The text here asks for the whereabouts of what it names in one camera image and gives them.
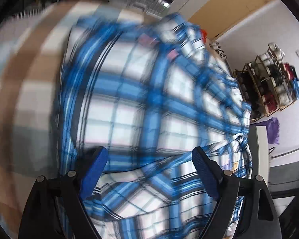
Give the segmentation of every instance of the shoe rack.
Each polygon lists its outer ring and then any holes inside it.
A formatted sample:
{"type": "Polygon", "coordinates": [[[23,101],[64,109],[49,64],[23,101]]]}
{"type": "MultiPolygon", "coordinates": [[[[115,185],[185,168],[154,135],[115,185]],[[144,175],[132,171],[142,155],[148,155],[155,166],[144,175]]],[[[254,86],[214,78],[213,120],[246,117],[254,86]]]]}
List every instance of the shoe rack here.
{"type": "Polygon", "coordinates": [[[246,63],[242,71],[233,72],[243,100],[252,106],[251,122],[282,111],[296,101],[282,62],[283,51],[275,43],[269,43],[268,47],[267,52],[246,63]]]}

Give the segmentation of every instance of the white wall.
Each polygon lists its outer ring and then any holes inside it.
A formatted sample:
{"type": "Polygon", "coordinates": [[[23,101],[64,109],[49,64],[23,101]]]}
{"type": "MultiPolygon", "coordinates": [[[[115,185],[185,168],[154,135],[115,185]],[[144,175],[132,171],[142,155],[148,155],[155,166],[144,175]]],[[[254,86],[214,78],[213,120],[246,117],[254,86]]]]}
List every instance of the white wall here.
{"type": "MultiPolygon", "coordinates": [[[[242,69],[256,55],[275,42],[286,54],[284,62],[294,65],[299,77],[299,22],[280,1],[274,0],[247,19],[243,20],[218,39],[227,54],[232,70],[242,69]]],[[[280,145],[272,155],[279,155],[299,148],[299,100],[294,105],[274,115],[280,122],[280,145]]],[[[271,166],[299,161],[299,151],[271,160],[271,166]]]]}

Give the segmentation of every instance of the purple cloth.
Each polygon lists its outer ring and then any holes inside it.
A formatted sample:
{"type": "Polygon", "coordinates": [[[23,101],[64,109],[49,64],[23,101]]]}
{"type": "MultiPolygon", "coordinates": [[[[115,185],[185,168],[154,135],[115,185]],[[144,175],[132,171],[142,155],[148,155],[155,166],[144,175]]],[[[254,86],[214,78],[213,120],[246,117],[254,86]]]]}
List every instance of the purple cloth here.
{"type": "Polygon", "coordinates": [[[265,120],[259,123],[255,123],[256,126],[265,126],[267,129],[268,144],[279,145],[279,120],[272,117],[269,120],[265,120]]]}

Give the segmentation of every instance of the blue gripper pad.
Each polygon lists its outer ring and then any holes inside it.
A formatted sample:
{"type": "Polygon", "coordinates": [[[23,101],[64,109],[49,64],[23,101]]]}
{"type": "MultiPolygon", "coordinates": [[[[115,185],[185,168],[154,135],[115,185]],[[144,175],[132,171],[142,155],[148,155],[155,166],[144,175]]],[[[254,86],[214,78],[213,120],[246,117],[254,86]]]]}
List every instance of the blue gripper pad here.
{"type": "Polygon", "coordinates": [[[91,196],[108,160],[108,151],[105,147],[99,147],[93,157],[86,163],[84,176],[81,177],[80,197],[85,200],[91,196]]]}
{"type": "Polygon", "coordinates": [[[217,166],[218,164],[215,161],[211,161],[202,149],[199,153],[197,147],[192,151],[192,161],[208,196],[212,197],[214,200],[218,200],[220,197],[217,188],[218,180],[215,178],[210,168],[212,162],[214,162],[217,166]]]}

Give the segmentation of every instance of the silver bolt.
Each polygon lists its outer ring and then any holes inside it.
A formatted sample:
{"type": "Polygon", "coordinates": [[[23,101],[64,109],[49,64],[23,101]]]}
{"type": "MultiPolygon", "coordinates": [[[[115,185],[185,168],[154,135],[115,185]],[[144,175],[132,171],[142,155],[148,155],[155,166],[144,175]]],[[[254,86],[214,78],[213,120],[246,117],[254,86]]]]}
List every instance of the silver bolt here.
{"type": "Polygon", "coordinates": [[[44,176],[39,176],[38,178],[37,178],[37,182],[43,182],[44,181],[44,176]]]}
{"type": "Polygon", "coordinates": [[[261,177],[260,175],[256,175],[256,180],[259,181],[259,182],[262,182],[264,180],[263,177],[261,177]]]}
{"type": "Polygon", "coordinates": [[[232,176],[232,171],[231,170],[224,170],[224,175],[232,176]]]}
{"type": "Polygon", "coordinates": [[[77,172],[74,170],[68,172],[69,177],[74,177],[76,174],[77,174],[77,172]]]}

